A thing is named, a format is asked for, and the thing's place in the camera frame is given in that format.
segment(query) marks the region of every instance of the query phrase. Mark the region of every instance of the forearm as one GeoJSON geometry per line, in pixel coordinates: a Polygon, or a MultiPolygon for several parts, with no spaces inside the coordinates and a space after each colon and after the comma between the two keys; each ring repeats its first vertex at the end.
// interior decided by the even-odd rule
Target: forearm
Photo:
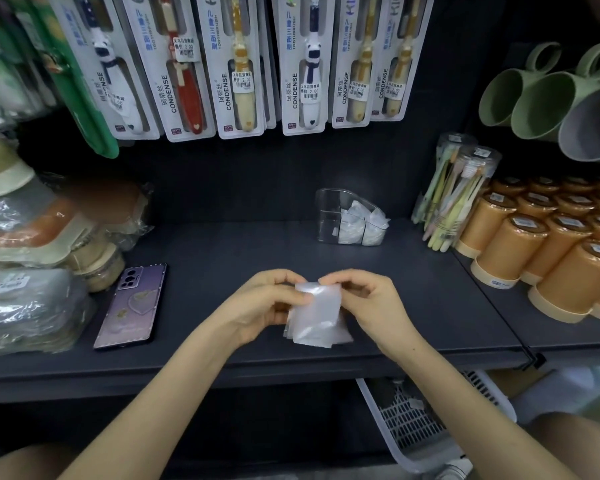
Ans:
{"type": "Polygon", "coordinates": [[[483,480],[577,477],[509,420],[420,336],[398,364],[415,382],[483,480]]]}
{"type": "Polygon", "coordinates": [[[237,347],[233,330],[206,320],[76,458],[59,480],[157,480],[209,387],[237,347]]]}

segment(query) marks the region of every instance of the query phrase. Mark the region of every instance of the dark gray shelf surface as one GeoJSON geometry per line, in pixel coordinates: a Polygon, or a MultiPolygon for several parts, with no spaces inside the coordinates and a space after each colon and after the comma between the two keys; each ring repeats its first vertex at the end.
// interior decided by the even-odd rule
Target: dark gray shelf surface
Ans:
{"type": "MultiPolygon", "coordinates": [[[[457,367],[516,367],[527,361],[462,265],[450,253],[428,250],[407,220],[392,221],[377,248],[321,244],[312,222],[162,225],[142,238],[127,261],[169,265],[151,343],[94,351],[109,299],[102,297],[100,313],[71,351],[0,357],[0,402],[137,392],[225,298],[256,272],[277,267],[308,280],[348,267],[388,275],[418,330],[457,367]]],[[[281,326],[270,327],[232,355],[216,386],[399,373],[355,320],[348,324],[354,342],[332,349],[293,344],[282,337],[281,326]]]]}
{"type": "Polygon", "coordinates": [[[520,282],[510,290],[487,286],[471,274],[471,259],[456,252],[454,255],[522,343],[533,352],[562,351],[560,356],[563,360],[567,357],[586,359],[597,356],[600,363],[600,320],[587,317],[579,323],[570,324],[549,318],[528,300],[528,285],[520,282]]]}

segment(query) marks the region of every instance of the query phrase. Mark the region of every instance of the purple smartphone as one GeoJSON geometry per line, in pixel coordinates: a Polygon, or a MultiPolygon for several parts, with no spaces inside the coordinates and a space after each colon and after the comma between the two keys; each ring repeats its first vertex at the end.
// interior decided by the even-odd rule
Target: purple smartphone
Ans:
{"type": "Polygon", "coordinates": [[[122,272],[94,349],[149,340],[166,270],[166,264],[152,264],[122,272]]]}

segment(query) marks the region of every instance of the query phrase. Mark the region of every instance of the hand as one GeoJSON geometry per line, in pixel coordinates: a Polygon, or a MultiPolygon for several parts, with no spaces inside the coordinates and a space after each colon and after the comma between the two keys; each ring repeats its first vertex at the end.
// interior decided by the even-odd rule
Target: hand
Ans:
{"type": "Polygon", "coordinates": [[[362,330],[390,359],[397,361],[413,339],[421,339],[386,276],[347,269],[327,274],[319,281],[322,285],[342,284],[342,307],[355,316],[362,330]]]}
{"type": "Polygon", "coordinates": [[[288,269],[262,271],[227,298],[210,320],[235,327],[238,346],[254,340],[264,327],[287,322],[291,305],[306,305],[313,296],[282,283],[305,283],[288,269]]]}

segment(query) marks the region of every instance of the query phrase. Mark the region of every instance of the person's right hand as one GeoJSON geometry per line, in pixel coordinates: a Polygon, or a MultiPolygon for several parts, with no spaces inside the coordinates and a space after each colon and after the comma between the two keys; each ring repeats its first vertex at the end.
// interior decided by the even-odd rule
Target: person's right hand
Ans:
{"type": "Polygon", "coordinates": [[[342,284],[342,307],[355,316],[362,330],[390,359],[397,361],[414,340],[422,340],[386,276],[346,269],[318,281],[321,285],[342,284]]]}

